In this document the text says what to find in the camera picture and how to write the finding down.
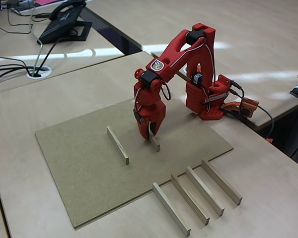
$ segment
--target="robotic arm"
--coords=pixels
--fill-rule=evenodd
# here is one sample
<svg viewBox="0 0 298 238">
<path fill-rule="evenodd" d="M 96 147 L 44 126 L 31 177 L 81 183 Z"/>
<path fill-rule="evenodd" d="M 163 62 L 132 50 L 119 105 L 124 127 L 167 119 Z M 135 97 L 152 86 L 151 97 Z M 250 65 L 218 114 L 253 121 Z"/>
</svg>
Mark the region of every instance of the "robotic arm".
<svg viewBox="0 0 298 238">
<path fill-rule="evenodd" d="M 198 23 L 192 27 L 192 31 L 181 31 L 162 55 L 146 66 L 146 71 L 140 68 L 136 70 L 135 78 L 138 82 L 134 85 L 134 115 L 144 139 L 149 139 L 149 127 L 156 135 L 165 118 L 166 106 L 159 94 L 162 86 L 167 87 L 167 83 L 185 64 L 190 78 L 186 84 L 186 107 L 203 120 L 222 118 L 224 111 L 221 106 L 231 85 L 240 86 L 223 75 L 215 80 L 214 39 L 215 29 Z M 181 51 L 186 43 L 191 47 Z M 168 97 L 163 89 L 162 92 L 166 100 L 170 100 L 168 87 L 167 90 Z"/>
</svg>

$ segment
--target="brown board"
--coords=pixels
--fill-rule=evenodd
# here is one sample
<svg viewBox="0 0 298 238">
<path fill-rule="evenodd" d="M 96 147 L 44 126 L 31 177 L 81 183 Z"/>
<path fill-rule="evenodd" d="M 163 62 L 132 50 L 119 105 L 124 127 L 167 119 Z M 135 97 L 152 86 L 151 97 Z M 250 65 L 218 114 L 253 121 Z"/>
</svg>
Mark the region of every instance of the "brown board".
<svg viewBox="0 0 298 238">
<path fill-rule="evenodd" d="M 74 228 L 147 193 L 232 146 L 180 101 L 167 106 L 157 152 L 138 131 L 127 100 L 37 131 L 36 137 Z M 129 156 L 126 166 L 107 135 L 110 126 Z"/>
</svg>

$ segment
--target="white cable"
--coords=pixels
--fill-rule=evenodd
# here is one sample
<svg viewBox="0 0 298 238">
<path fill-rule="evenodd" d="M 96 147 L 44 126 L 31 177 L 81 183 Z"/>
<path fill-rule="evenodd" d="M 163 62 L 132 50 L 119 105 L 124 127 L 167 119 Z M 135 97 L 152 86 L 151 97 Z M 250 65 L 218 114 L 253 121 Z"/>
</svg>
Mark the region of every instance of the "white cable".
<svg viewBox="0 0 298 238">
<path fill-rule="evenodd" d="M 202 47 L 203 45 L 205 45 L 205 42 L 206 42 L 206 40 L 200 45 L 200 46 L 197 46 L 196 48 L 194 48 L 194 49 L 190 49 L 190 50 L 188 50 L 188 51 L 186 51 L 186 52 L 184 52 L 171 66 L 170 66 L 170 68 L 171 67 L 173 67 L 186 53 L 188 53 L 188 52 L 191 52 L 191 51 L 195 51 L 196 49 L 198 49 L 198 48 L 200 48 L 200 47 Z"/>
<path fill-rule="evenodd" d="M 215 63 L 214 63 L 214 59 L 212 57 L 212 52 L 210 50 L 210 48 L 208 47 L 208 45 L 205 44 L 205 46 L 207 47 L 208 51 L 209 51 L 209 54 L 210 54 L 210 58 L 211 58 L 211 62 L 212 62 L 212 69 L 213 69 L 213 83 L 215 83 L 216 79 L 216 75 L 215 75 Z"/>
<path fill-rule="evenodd" d="M 209 113 L 210 112 L 210 109 L 211 109 L 211 100 L 210 100 L 210 97 L 208 96 L 207 92 L 205 91 L 204 87 L 202 87 L 202 89 L 203 89 L 203 92 L 204 92 L 205 96 L 209 100 L 209 103 L 207 105 L 207 109 L 208 109 L 208 113 Z"/>
<path fill-rule="evenodd" d="M 139 88 L 136 92 L 136 95 L 135 95 L 135 104 L 134 104 L 134 107 L 135 107 L 135 112 L 137 113 L 138 112 L 138 109 L 137 109 L 137 98 L 139 96 L 139 92 L 140 90 L 142 90 L 142 88 Z"/>
</svg>

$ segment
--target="wooden stick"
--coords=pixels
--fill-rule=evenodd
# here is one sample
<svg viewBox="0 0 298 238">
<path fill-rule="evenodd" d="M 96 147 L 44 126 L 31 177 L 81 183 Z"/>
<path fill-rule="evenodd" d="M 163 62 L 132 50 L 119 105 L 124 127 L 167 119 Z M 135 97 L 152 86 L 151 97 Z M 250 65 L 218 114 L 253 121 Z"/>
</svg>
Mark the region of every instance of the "wooden stick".
<svg viewBox="0 0 298 238">
<path fill-rule="evenodd" d="M 126 165 L 128 165 L 129 164 L 129 157 L 128 157 L 126 151 L 124 150 L 123 146 L 119 142 L 117 136 L 114 134 L 114 132 L 113 132 L 113 130 L 111 129 L 110 126 L 107 126 L 107 135 L 110 137 L 110 139 L 114 143 L 116 149 L 118 150 L 119 154 L 123 158 Z"/>
<path fill-rule="evenodd" d="M 171 217 L 174 219 L 174 221 L 177 223 L 177 225 L 180 227 L 183 233 L 188 237 L 190 235 L 191 229 L 187 228 L 186 224 L 182 221 L 182 218 L 175 212 L 169 198 L 164 194 L 164 192 L 161 190 L 161 188 L 156 182 L 152 184 L 152 189 L 161 201 L 161 203 L 167 209 L 168 213 L 171 215 Z"/>
<path fill-rule="evenodd" d="M 205 197 L 207 202 L 212 206 L 215 212 L 221 216 L 223 215 L 224 208 L 220 204 L 220 202 L 213 196 L 213 193 L 209 190 L 209 188 L 202 182 L 202 180 L 197 176 L 197 174 L 191 169 L 190 166 L 186 168 L 186 175 L 190 179 L 190 181 L 194 184 L 194 186 L 198 189 L 198 191 Z"/>
<path fill-rule="evenodd" d="M 242 201 L 242 196 L 235 190 L 235 188 L 211 165 L 210 162 L 202 160 L 202 168 L 209 174 L 209 176 L 227 193 L 227 195 L 239 205 Z"/>
<path fill-rule="evenodd" d="M 175 188 L 182 195 L 184 200 L 189 204 L 192 210 L 197 214 L 197 216 L 201 219 L 204 225 L 207 225 L 210 220 L 210 216 L 208 213 L 195 201 L 195 199 L 188 193 L 180 184 L 179 178 L 175 175 L 171 175 L 171 182 L 175 186 Z"/>
<path fill-rule="evenodd" d="M 151 133 L 149 134 L 149 141 L 150 143 L 154 146 L 155 150 L 157 152 L 160 151 L 160 143 L 159 141 L 157 140 L 157 138 L 155 138 L 154 135 L 152 135 Z"/>
</svg>

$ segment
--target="telephone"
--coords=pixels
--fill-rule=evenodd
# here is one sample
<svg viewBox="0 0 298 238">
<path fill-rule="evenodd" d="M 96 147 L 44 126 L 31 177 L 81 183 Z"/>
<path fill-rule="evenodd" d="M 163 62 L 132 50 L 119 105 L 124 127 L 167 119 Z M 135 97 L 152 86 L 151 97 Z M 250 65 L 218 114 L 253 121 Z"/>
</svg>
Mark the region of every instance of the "telephone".
<svg viewBox="0 0 298 238">
<path fill-rule="evenodd" d="M 70 0 L 56 7 L 49 16 L 50 24 L 44 30 L 39 40 L 43 44 L 54 43 L 59 38 L 61 38 L 59 41 L 86 41 L 92 23 L 77 21 L 85 6 L 85 0 Z M 84 27 L 81 35 L 72 35 L 71 31 L 77 26 Z"/>
</svg>

